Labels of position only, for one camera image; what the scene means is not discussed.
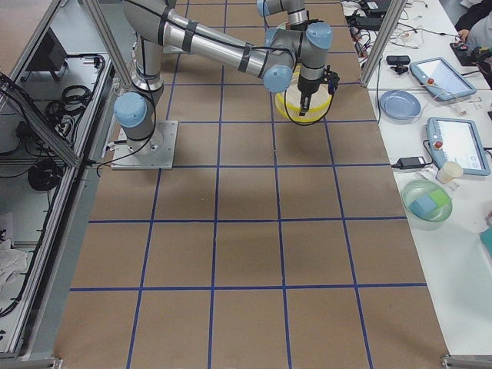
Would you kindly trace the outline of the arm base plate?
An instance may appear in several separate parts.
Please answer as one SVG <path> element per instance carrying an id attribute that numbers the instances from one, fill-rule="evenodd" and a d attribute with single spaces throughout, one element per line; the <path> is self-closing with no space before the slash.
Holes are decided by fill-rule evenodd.
<path id="1" fill-rule="evenodd" d="M 159 121 L 155 136 L 134 154 L 125 142 L 116 145 L 111 167 L 115 170 L 172 169 L 178 121 Z"/>

